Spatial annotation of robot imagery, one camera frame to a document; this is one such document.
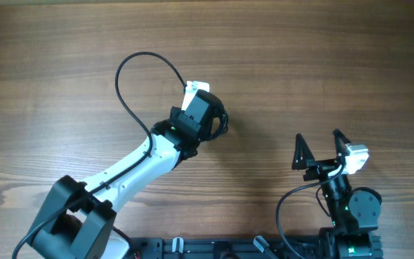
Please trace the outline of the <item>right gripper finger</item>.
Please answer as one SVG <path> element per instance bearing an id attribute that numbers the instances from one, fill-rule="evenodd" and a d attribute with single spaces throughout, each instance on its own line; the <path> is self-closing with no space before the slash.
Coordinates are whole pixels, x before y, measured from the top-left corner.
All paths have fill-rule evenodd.
<path id="1" fill-rule="evenodd" d="M 298 133 L 295 136 L 295 152 L 293 156 L 292 169 L 304 170 L 316 165 L 311 149 L 308 147 L 304 137 Z"/>
<path id="2" fill-rule="evenodd" d="M 333 131 L 336 154 L 340 157 L 347 156 L 348 151 L 346 145 L 351 141 L 339 129 Z"/>

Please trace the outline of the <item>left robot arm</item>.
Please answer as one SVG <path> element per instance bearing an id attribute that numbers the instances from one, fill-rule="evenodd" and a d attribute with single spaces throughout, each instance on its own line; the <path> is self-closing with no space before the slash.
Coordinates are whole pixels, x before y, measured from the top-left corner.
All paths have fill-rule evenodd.
<path id="1" fill-rule="evenodd" d="M 212 140 L 214 119 L 223 115 L 220 99 L 196 91 L 118 163 L 82 181 L 56 181 L 20 243 L 44 258 L 125 258 L 131 245 L 114 227 L 117 213 L 146 185 L 195 156 L 201 142 Z"/>

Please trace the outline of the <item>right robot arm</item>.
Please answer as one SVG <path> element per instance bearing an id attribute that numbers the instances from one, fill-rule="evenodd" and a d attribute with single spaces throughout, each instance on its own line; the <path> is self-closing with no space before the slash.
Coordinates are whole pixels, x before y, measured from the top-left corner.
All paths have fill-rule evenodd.
<path id="1" fill-rule="evenodd" d="M 354 144 L 336 129 L 333 131 L 336 157 L 316 160 L 301 134 L 295 137 L 292 169 L 304 170 L 304 181 L 320 183 L 332 227 L 323 227 L 317 236 L 314 258 L 382 258 L 378 229 L 382 197 L 368 187 L 352 188 L 348 176 L 359 171 L 369 158 L 366 145 Z"/>

